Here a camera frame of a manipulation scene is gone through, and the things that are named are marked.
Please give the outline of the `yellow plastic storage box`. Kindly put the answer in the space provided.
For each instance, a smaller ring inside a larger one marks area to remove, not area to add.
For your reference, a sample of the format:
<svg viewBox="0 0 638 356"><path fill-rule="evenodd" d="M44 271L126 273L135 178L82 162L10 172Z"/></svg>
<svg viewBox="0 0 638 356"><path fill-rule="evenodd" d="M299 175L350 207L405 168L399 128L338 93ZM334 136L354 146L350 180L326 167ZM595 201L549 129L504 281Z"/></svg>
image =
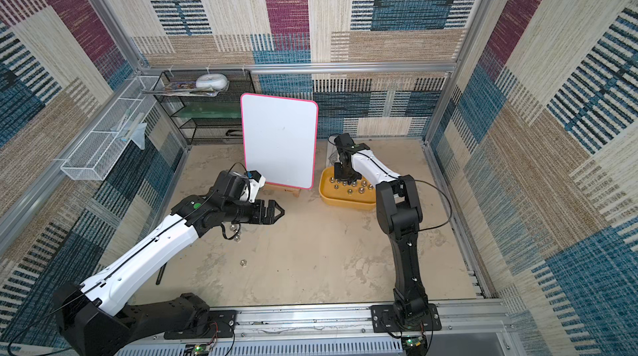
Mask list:
<svg viewBox="0 0 638 356"><path fill-rule="evenodd" d="M341 185L341 182L335 178L335 183L330 184L330 179L334 178L334 167L325 168L322 171L319 193L325 204L332 207L350 208L356 210L371 211L375 209L375 188L374 190L368 190L368 186L371 185L366 178L362 178L357 181L357 187L354 188L352 184L348 184L346 188ZM362 180L366 180L368 186L365 187L366 191L363 194L358 193ZM340 185L339 189L335 189L334 185ZM352 188L354 193L352 195L347 194L347 190Z"/></svg>

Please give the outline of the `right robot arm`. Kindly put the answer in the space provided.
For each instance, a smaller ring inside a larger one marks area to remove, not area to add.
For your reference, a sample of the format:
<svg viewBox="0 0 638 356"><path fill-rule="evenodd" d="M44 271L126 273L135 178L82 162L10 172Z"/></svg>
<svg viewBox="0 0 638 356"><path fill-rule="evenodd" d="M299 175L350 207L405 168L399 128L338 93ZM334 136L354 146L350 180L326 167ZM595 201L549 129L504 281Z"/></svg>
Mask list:
<svg viewBox="0 0 638 356"><path fill-rule="evenodd" d="M395 265L396 321L405 328L420 324L429 314L429 302L417 249L423 211L415 179L392 171L348 133L336 135L332 143L338 153L335 178L347 183L365 178L375 190L376 218L389 238Z"/></svg>

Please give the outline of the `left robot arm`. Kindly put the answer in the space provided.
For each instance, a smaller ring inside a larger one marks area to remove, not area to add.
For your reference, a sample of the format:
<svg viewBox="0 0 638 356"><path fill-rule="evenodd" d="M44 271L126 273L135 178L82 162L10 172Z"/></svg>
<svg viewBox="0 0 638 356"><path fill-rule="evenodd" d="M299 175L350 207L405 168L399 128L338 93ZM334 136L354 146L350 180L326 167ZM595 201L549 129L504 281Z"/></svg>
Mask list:
<svg viewBox="0 0 638 356"><path fill-rule="evenodd" d="M210 335L209 305L185 293L132 306L129 299L182 250L227 224L272 225L285 214L274 200L258 197L265 178L256 171L222 171L205 195L190 195L123 256L81 284L66 283L53 296L60 335L79 355L114 355L155 334Z"/></svg>

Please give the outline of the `white printed packet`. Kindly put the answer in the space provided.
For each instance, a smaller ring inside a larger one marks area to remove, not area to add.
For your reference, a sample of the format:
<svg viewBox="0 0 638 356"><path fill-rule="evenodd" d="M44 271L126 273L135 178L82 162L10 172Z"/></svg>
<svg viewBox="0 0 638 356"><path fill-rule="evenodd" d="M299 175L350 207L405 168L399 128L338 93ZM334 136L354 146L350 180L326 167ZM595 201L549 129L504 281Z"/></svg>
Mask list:
<svg viewBox="0 0 638 356"><path fill-rule="evenodd" d="M326 167L334 166L334 163L340 162L339 151L335 140L340 136L339 133L333 133L327 138Z"/></svg>

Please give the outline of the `wooden whiteboard stand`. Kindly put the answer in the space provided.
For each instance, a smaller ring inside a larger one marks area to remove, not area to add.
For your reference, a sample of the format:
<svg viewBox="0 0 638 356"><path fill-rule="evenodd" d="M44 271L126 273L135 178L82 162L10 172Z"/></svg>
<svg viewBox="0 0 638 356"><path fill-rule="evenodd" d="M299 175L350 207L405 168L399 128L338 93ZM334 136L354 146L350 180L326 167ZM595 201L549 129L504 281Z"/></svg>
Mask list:
<svg viewBox="0 0 638 356"><path fill-rule="evenodd" d="M285 193L292 194L295 198L299 198L301 195L301 190L299 188L294 187L283 187L282 188Z"/></svg>

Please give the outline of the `pink framed whiteboard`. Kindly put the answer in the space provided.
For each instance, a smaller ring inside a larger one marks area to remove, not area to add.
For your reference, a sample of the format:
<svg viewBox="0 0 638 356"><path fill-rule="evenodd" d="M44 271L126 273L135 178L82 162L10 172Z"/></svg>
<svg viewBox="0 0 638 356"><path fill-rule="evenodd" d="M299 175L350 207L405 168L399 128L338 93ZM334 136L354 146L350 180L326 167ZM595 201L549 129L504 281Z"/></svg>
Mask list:
<svg viewBox="0 0 638 356"><path fill-rule="evenodd" d="M314 184L319 108L311 100L244 94L240 99L244 163L266 183L297 189Z"/></svg>

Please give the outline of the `white round device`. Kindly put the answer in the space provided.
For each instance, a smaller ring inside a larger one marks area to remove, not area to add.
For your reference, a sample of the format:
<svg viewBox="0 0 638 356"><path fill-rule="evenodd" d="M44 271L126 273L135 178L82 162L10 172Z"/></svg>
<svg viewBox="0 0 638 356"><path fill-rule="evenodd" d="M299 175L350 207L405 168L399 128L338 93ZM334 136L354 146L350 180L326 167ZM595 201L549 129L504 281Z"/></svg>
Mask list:
<svg viewBox="0 0 638 356"><path fill-rule="evenodd" d="M222 91L229 87L229 79L223 74L207 74L199 77L195 84L197 89Z"/></svg>

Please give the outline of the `magazine on shelf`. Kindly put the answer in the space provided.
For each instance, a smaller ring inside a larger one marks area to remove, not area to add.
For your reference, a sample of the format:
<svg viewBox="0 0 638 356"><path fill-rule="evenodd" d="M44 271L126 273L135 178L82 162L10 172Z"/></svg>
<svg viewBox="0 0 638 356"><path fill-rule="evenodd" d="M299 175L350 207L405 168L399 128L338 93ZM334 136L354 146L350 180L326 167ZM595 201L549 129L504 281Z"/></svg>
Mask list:
<svg viewBox="0 0 638 356"><path fill-rule="evenodd" d="M170 97L216 97L228 88L229 83L197 87L197 82L171 82L168 85L157 86L152 90L143 90L142 94Z"/></svg>

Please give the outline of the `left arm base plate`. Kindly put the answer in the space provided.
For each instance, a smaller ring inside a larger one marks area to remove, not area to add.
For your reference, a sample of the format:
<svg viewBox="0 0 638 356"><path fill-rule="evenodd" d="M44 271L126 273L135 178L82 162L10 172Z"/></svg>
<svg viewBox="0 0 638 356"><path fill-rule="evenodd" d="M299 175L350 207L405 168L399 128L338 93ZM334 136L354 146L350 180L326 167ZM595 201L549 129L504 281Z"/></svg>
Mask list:
<svg viewBox="0 0 638 356"><path fill-rule="evenodd" d="M208 311L195 318L186 329L164 333L164 339L231 339L237 311Z"/></svg>

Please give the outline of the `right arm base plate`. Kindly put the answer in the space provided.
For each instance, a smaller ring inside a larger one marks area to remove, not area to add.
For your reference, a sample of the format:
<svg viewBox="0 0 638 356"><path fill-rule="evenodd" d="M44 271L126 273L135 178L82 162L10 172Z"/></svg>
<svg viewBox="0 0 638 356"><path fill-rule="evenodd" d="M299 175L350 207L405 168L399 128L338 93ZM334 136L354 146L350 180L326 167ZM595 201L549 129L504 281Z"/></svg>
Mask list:
<svg viewBox="0 0 638 356"><path fill-rule="evenodd" d="M401 317L393 304L376 304L370 307L375 333L430 332L441 331L440 314L435 304L429 303L427 310L413 316Z"/></svg>

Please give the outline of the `aluminium front rail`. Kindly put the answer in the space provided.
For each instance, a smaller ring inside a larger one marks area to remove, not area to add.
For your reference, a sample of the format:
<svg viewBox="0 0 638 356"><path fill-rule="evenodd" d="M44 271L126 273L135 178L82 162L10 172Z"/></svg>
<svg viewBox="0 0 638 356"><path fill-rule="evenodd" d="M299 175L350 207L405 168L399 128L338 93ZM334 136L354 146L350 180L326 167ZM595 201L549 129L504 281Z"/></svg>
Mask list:
<svg viewBox="0 0 638 356"><path fill-rule="evenodd" d="M523 355L501 301L435 301L437 329L394 326L372 303L239 307L228 338L156 334L122 355Z"/></svg>

